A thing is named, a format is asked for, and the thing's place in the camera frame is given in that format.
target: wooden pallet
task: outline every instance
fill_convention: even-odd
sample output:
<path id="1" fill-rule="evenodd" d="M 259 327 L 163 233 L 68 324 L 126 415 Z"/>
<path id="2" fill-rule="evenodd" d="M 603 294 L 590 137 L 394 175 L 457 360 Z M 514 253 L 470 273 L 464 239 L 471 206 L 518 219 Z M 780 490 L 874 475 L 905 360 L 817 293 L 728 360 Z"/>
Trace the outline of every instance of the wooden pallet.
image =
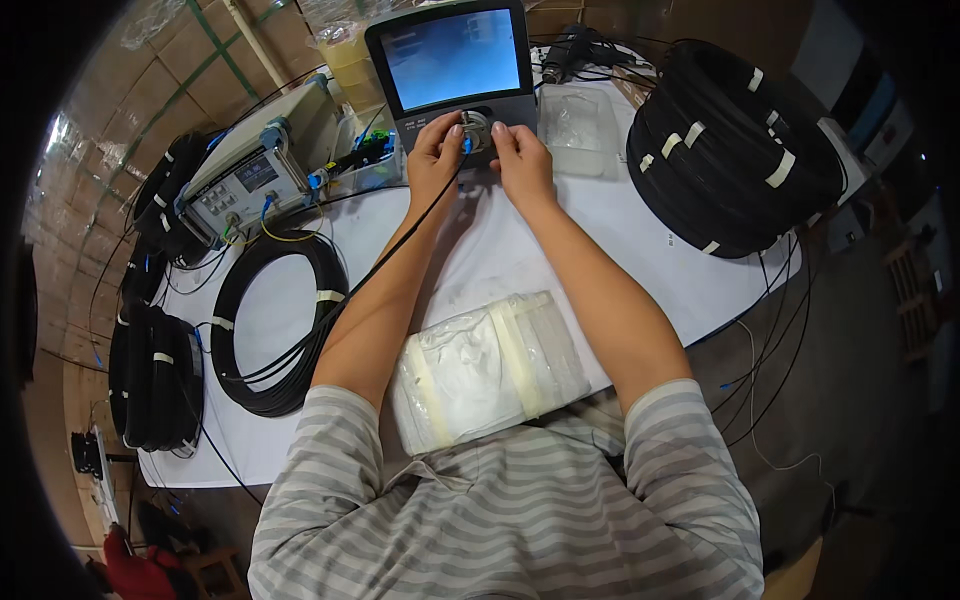
<path id="1" fill-rule="evenodd" d="M 929 292 L 931 272 L 926 255 L 913 238 L 887 253 L 883 264 L 897 290 L 897 316 L 903 358 L 907 363 L 926 358 L 940 323 Z"/>

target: wrapped white package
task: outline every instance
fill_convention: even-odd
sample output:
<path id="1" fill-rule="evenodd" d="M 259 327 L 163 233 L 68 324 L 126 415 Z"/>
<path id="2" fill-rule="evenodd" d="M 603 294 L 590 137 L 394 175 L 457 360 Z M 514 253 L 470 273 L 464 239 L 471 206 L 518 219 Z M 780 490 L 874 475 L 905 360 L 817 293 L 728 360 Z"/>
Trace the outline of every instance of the wrapped white package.
<path id="1" fill-rule="evenodd" d="M 390 385 L 408 454 L 449 447 L 589 392 L 550 292 L 513 295 L 407 338 Z"/>

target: white cable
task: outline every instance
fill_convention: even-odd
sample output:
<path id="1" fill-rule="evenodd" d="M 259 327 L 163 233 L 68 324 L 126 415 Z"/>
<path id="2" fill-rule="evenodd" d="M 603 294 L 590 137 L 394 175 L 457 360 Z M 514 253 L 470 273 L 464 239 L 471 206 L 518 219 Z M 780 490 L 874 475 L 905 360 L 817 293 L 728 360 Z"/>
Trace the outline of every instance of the white cable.
<path id="1" fill-rule="evenodd" d="M 746 326 L 739 319 L 736 319 L 736 322 L 741 327 L 743 327 L 743 329 L 747 332 L 747 335 L 750 336 L 750 364 L 754 366 L 754 368 L 751 369 L 750 371 L 750 439 L 754 443 L 754 451 L 756 452 L 756 455 L 759 456 L 761 459 L 763 459 L 763 462 L 767 464 L 767 467 L 773 470 L 790 470 L 792 468 L 797 468 L 803 463 L 805 463 L 808 459 L 811 459 L 814 456 L 817 457 L 817 477 L 819 477 L 820 480 L 823 481 L 828 488 L 830 488 L 830 501 L 833 503 L 833 514 L 834 516 L 836 516 L 836 511 L 837 511 L 836 489 L 830 484 L 829 481 L 824 479 L 824 473 L 823 473 L 824 457 L 823 456 L 821 456 L 817 452 L 811 452 L 810 454 L 807 454 L 802 459 L 800 459 L 793 465 L 790 465 L 789 467 L 777 467 L 776 465 L 771 463 L 769 460 L 767 460 L 767 457 L 763 455 L 763 452 L 760 452 L 760 446 L 756 444 L 756 429 L 754 428 L 754 425 L 755 425 L 754 394 L 756 393 L 756 386 L 754 385 L 754 380 L 756 378 L 756 350 L 754 347 L 754 332 L 751 331 L 750 328 Z"/>

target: hand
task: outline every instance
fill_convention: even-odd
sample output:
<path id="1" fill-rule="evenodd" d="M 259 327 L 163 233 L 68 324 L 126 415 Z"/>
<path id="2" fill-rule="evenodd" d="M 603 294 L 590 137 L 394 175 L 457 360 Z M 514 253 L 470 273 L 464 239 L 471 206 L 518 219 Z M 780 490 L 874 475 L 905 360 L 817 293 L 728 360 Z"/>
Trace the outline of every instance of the hand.
<path id="1" fill-rule="evenodd" d="M 463 156 L 464 127 L 460 110 L 437 117 L 417 135 L 417 143 L 407 157 L 410 181 L 410 213 L 419 217 L 430 206 L 444 185 L 453 177 Z M 457 197 L 457 181 L 446 188 L 440 204 L 449 206 Z"/>
<path id="2" fill-rule="evenodd" d="M 553 157 L 530 128 L 507 128 L 497 121 L 492 137 L 499 158 L 492 160 L 490 166 L 500 173 L 503 189 L 516 209 L 522 214 L 532 205 L 555 203 Z"/>

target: striped shirt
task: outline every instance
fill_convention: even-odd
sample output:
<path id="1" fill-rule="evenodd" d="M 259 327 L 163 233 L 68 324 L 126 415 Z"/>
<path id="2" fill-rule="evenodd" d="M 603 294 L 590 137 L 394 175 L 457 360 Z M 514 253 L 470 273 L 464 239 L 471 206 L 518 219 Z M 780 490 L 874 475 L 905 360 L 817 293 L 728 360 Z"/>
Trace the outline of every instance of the striped shirt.
<path id="1" fill-rule="evenodd" d="M 371 405 L 311 389 L 253 538 L 253 596 L 759 597 L 759 519 L 700 386 L 655 388 L 619 430 L 579 405 L 384 484 Z"/>

